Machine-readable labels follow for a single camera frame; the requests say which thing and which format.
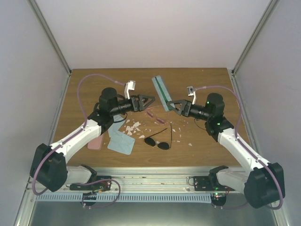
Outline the pink tinted sunglasses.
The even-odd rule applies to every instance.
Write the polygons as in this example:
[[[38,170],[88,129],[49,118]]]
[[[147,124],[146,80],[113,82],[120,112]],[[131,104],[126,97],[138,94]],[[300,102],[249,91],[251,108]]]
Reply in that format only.
[[[157,123],[160,123],[160,124],[166,124],[166,123],[167,123],[166,120],[164,120],[163,118],[160,118],[160,117],[156,116],[156,115],[151,111],[153,108],[156,108],[156,107],[158,107],[158,106],[153,106],[153,107],[147,108],[147,109],[145,110],[146,115],[147,115],[148,117],[154,119]]]

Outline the teal glasses case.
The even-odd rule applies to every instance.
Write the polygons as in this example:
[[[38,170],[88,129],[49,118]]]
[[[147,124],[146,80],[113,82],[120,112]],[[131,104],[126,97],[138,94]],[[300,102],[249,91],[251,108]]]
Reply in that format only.
[[[166,112],[171,111],[171,107],[167,106],[167,102],[172,101],[172,98],[167,90],[166,84],[160,75],[152,78],[153,85]]]

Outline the black aviator sunglasses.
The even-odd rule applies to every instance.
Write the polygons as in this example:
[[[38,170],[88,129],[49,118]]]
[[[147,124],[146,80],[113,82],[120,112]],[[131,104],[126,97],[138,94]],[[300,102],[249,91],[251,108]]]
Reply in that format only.
[[[163,133],[167,129],[170,130],[170,141],[169,142],[167,142],[167,141],[157,141],[153,138],[154,136]],[[145,144],[147,144],[148,146],[157,147],[161,150],[170,150],[171,147],[172,147],[172,142],[173,142],[173,128],[172,128],[171,123],[169,125],[169,128],[162,129],[161,131],[156,132],[156,133],[144,138],[144,143]]]

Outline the light blue cleaning cloth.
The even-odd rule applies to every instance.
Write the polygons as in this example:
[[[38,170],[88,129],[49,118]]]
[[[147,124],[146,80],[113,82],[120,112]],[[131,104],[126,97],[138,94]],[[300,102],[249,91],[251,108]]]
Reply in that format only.
[[[119,131],[122,125],[122,122],[114,123],[108,129],[110,141],[107,148],[121,154],[130,155],[135,139]]]

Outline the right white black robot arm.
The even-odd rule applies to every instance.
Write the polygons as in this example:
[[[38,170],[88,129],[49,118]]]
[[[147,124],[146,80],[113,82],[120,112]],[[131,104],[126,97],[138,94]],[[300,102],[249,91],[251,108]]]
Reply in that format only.
[[[238,172],[220,166],[210,170],[208,185],[212,190],[218,191],[224,186],[232,188],[243,194],[256,209],[273,202],[279,202],[277,210],[282,207],[285,197],[282,166],[270,163],[239,136],[224,116],[222,95],[210,93],[204,106],[185,99],[168,101],[166,105],[178,115],[204,120],[208,135],[226,148],[244,169]]]

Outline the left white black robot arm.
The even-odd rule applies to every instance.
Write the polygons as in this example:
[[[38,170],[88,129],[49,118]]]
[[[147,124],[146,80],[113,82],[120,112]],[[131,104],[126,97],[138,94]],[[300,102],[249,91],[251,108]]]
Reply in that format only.
[[[36,190],[37,182],[51,192],[68,184],[81,184],[86,190],[96,187],[96,172],[92,168],[83,165],[68,167],[68,161],[87,143],[106,132],[113,125],[115,115],[142,112],[155,101],[155,97],[146,95],[118,99],[119,96],[116,89],[105,88],[82,125],[63,139],[36,148],[30,169],[35,195],[42,194]]]

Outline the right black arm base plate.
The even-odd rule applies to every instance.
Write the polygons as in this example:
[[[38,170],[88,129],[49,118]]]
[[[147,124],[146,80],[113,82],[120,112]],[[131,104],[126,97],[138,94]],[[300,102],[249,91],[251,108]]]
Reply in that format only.
[[[189,186],[192,186],[195,191],[215,191],[215,192],[234,191],[234,189],[222,185],[213,186],[208,176],[187,177],[186,182]]]

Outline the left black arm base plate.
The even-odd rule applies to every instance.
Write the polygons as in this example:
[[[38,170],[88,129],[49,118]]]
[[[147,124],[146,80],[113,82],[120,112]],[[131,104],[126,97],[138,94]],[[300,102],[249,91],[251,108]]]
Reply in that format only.
[[[98,180],[112,179],[111,176],[96,176],[95,179],[90,179],[88,183]],[[111,189],[111,181],[98,182],[92,185],[83,186],[77,184],[66,185],[72,191],[109,191]]]

